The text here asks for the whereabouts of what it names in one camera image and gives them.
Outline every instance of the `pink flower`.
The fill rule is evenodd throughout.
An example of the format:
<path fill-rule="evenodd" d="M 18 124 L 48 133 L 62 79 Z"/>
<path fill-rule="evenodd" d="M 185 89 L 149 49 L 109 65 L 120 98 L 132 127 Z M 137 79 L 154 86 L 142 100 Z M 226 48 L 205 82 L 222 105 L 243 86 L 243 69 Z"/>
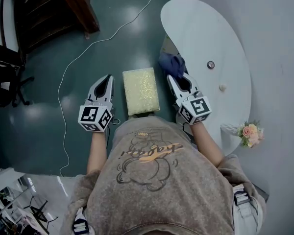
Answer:
<path fill-rule="evenodd" d="M 250 125 L 249 125 L 249 128 L 250 128 L 250 131 L 251 131 L 252 133 L 257 133 L 257 132 L 258 132 L 258 130 L 257 130 L 257 126 L 254 125 L 254 124 L 250 124 Z"/>
<path fill-rule="evenodd" d="M 251 134 L 251 129 L 248 126 L 245 126 L 243 129 L 243 136 L 246 138 L 249 138 Z"/>
<path fill-rule="evenodd" d="M 252 145 L 255 145 L 255 144 L 259 144 L 259 136 L 258 136 L 258 133 L 252 133 L 249 137 L 249 142 L 252 144 Z"/>

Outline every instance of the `blue cloth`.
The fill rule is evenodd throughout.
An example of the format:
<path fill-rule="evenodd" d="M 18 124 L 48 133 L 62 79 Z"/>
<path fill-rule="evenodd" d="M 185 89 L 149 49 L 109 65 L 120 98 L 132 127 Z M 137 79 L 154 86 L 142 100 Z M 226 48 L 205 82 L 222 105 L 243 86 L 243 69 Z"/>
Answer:
<path fill-rule="evenodd" d="M 185 61 L 181 56 L 161 52 L 158 63 L 166 74 L 170 74 L 174 78 L 183 77 Z"/>

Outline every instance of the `white table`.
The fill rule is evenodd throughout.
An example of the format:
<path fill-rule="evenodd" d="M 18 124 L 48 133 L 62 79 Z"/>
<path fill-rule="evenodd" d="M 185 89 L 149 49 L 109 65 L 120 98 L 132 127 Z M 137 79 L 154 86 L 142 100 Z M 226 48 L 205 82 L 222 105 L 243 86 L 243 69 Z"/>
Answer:
<path fill-rule="evenodd" d="M 251 104 L 248 63 L 237 35 L 219 12 L 198 0 L 167 2 L 161 21 L 189 75 L 209 99 L 212 113 L 204 125 L 223 153 L 230 154 L 241 140 L 222 132 L 220 125 L 247 121 Z M 214 62 L 213 69 L 208 69 L 209 61 Z M 219 89 L 222 84 L 224 92 Z M 189 126 L 184 130 L 190 132 Z"/>

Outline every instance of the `strap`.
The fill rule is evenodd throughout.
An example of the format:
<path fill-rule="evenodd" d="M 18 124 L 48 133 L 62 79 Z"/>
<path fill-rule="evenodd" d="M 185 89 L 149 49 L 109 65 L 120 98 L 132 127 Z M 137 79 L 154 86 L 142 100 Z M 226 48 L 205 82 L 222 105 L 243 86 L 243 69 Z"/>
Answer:
<path fill-rule="evenodd" d="M 242 204 L 250 202 L 250 197 L 245 191 L 243 184 L 233 187 L 233 193 L 235 205 L 238 207 Z"/>
<path fill-rule="evenodd" d="M 75 235 L 96 235 L 93 227 L 87 223 L 82 207 L 77 211 L 72 229 Z"/>

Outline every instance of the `green teal floor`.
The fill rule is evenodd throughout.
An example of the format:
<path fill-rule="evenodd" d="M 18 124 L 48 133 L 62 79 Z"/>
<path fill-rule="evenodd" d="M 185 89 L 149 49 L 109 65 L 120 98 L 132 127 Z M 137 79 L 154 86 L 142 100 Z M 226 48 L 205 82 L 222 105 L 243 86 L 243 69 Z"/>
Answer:
<path fill-rule="evenodd" d="M 149 0 L 91 0 L 101 31 L 89 40 L 84 33 L 65 34 L 34 50 L 28 56 L 23 78 L 35 81 L 24 89 L 29 106 L 0 109 L 0 162 L 16 171 L 59 175 L 66 165 L 63 150 L 64 122 L 57 100 L 57 90 L 66 66 L 92 42 L 109 38 L 118 27 L 132 20 Z M 84 104 L 89 88 L 102 76 L 115 78 L 113 104 L 116 118 L 127 120 L 123 89 L 123 71 L 154 67 L 160 111 L 157 116 L 174 120 L 173 97 L 157 60 L 165 32 L 160 20 L 163 5 L 170 0 L 152 0 L 137 20 L 122 28 L 110 41 L 93 45 L 66 72 L 60 99 L 67 121 L 66 150 L 70 165 L 65 176 L 86 172 L 91 133 L 77 123 L 79 106 Z M 111 125 L 108 152 L 116 126 Z"/>

